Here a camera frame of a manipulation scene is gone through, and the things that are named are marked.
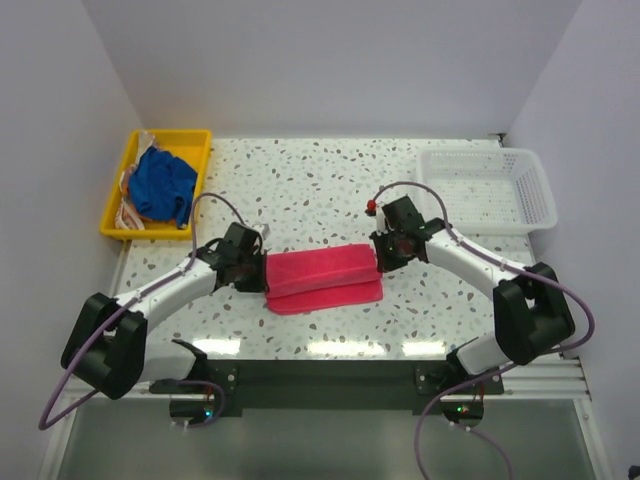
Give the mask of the white perforated plastic basket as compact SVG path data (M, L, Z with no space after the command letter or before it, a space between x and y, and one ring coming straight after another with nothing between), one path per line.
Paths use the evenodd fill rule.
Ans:
M546 173L530 150L426 149L415 181L440 196L450 223L466 235L526 235L558 222Z

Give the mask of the aluminium extrusion rail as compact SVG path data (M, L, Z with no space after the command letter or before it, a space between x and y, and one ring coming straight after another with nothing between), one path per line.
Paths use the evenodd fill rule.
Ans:
M229 374L230 385L234 388L228 390L227 395L236 393L236 387L249 386L248 376L241 372ZM481 382L484 385L486 395L506 395L507 399L591 399L591 393L584 376L582 364L579 360L552 359L536 360L527 366L517 366L514 369L498 375L492 374L488 380ZM500 387L498 393L490 393L493 387ZM169 387L178 387L168 381L145 382L134 386L133 390L125 394L128 397L144 395L195 395L168 393ZM80 380L70 380L65 387L62 396L80 398L92 390Z

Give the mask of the yellow plastic bin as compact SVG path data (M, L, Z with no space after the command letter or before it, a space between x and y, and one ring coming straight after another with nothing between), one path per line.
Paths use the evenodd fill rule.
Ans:
M117 185L119 174L126 166L134 161L137 147L138 134L143 130L133 131L124 150L124 154L118 167L118 172L111 189L107 206L105 207L100 232L108 237L118 240L188 240L192 235L192 221L189 216L188 225L179 229L173 222L156 222L147 220L145 229L141 231L128 231L118 229L115 226L115 214L120 204L121 194ZM191 212L195 208L195 199L202 193L208 161L211 155L212 134L208 130L147 130L156 136L158 149L170 152L189 164L198 174Z

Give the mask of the pink microfiber towel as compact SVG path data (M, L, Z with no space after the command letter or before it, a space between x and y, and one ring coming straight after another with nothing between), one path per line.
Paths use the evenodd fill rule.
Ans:
M267 308L295 315L383 299L374 250L350 244L267 257Z

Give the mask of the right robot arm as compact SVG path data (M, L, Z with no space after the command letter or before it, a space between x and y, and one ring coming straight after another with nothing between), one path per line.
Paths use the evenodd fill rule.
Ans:
M509 362L527 365L575 333L564 292L548 265L502 260L446 220L425 220L407 196L384 205L370 200L365 213L376 219L370 239L379 272L419 260L456 275L492 301L493 330L446 357L445 379L454 391L470 391L482 374Z

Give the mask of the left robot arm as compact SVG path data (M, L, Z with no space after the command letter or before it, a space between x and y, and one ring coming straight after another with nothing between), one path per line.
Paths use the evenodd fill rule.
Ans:
M237 222L157 280L115 297L92 295L61 365L112 400L144 382L174 381L185 392L197 392L212 377L207 354L184 340L155 348L147 338L183 307L227 286L247 293L268 290L262 235Z

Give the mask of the blue towel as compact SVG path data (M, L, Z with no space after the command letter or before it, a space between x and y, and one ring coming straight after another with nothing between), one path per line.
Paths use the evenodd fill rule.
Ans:
M137 213L156 222L188 225L197 172L184 160L150 146L128 181L128 193Z

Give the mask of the white orange patterned towel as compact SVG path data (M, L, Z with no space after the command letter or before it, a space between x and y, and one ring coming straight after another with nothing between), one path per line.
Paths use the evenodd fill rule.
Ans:
M157 169L154 165L161 151L158 149L156 136L143 130L138 134L134 161L119 174L117 182L121 200L115 214L115 226L128 231L145 229L152 206L152 174Z

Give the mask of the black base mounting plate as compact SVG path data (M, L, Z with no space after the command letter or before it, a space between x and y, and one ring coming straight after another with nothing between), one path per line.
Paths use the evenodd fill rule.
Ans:
M223 414L248 409L400 410L420 413L471 377L445 360L209 360L191 380L225 394Z

